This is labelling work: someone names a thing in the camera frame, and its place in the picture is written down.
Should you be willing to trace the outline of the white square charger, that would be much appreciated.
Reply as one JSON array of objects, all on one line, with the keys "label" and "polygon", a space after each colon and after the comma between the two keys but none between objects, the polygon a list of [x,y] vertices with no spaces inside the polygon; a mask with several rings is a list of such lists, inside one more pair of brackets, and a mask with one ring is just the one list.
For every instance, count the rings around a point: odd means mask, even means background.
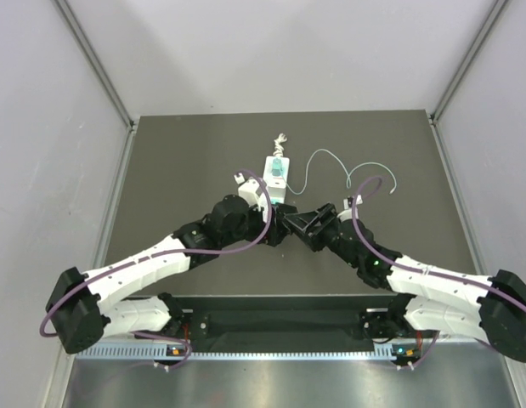
[{"label": "white square charger", "polygon": [[286,198],[286,182],[281,178],[272,178],[265,181],[270,200],[273,203],[284,203]]}]

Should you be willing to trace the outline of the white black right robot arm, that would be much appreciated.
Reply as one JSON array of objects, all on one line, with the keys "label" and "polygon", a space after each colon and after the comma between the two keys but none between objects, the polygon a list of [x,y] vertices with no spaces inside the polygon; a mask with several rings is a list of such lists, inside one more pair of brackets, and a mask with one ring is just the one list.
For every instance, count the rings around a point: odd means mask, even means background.
[{"label": "white black right robot arm", "polygon": [[327,204],[288,213],[286,228],[312,251],[329,249],[356,269],[368,286],[395,293],[387,326],[400,337],[412,331],[447,332],[486,343],[526,363],[526,283],[511,271],[469,275],[417,261],[377,244],[356,209]]}]

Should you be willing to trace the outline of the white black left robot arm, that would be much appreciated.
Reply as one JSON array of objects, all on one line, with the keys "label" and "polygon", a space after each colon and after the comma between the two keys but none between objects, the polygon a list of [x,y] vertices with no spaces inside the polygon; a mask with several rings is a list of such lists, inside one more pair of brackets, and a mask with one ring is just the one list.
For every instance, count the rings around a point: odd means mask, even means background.
[{"label": "white black left robot arm", "polygon": [[46,305],[64,351],[75,354],[95,344],[109,322],[105,312],[146,286],[207,263],[240,241],[277,246],[287,234],[284,217],[296,210],[286,204],[249,205],[237,195],[227,195],[202,219],[148,250],[101,269],[65,270]]}]

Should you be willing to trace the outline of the white power strip coloured sockets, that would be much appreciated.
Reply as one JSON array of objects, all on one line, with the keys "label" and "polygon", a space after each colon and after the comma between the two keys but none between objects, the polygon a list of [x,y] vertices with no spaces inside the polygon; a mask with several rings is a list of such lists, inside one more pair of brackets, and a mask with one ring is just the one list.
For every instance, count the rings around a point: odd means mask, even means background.
[{"label": "white power strip coloured sockets", "polygon": [[273,204],[283,204],[286,199],[290,159],[267,156],[263,169],[263,181]]}]

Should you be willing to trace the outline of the teal USB charger plug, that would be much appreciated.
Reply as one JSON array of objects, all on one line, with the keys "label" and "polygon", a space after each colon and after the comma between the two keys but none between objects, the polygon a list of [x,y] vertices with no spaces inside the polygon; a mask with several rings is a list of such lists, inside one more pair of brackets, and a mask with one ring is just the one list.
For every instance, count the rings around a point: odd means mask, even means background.
[{"label": "teal USB charger plug", "polygon": [[270,173],[275,178],[281,178],[283,174],[283,163],[280,157],[274,157],[271,161]]}]

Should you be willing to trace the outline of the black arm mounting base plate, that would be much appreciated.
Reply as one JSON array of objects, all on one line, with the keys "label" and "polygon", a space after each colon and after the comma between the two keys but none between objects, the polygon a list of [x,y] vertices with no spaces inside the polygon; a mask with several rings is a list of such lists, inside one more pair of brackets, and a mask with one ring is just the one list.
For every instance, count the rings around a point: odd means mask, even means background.
[{"label": "black arm mounting base plate", "polygon": [[175,297],[183,315],[162,329],[138,329],[136,337],[150,334],[191,341],[218,340],[226,335],[241,338],[287,337],[296,333],[311,339],[319,334],[331,340],[354,342],[415,336],[416,330],[388,313],[389,296],[199,296]]}]

